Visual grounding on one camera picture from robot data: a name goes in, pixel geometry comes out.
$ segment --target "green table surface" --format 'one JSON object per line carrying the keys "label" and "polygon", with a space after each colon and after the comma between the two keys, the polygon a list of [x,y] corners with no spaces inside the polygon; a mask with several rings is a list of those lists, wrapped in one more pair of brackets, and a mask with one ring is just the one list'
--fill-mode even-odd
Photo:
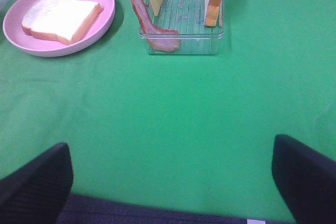
{"label": "green table surface", "polygon": [[336,0],[225,0],[215,56],[148,55],[138,27],[116,0],[107,33],[70,56],[0,34],[0,176],[64,141],[74,193],[293,222],[274,136],[336,158]]}

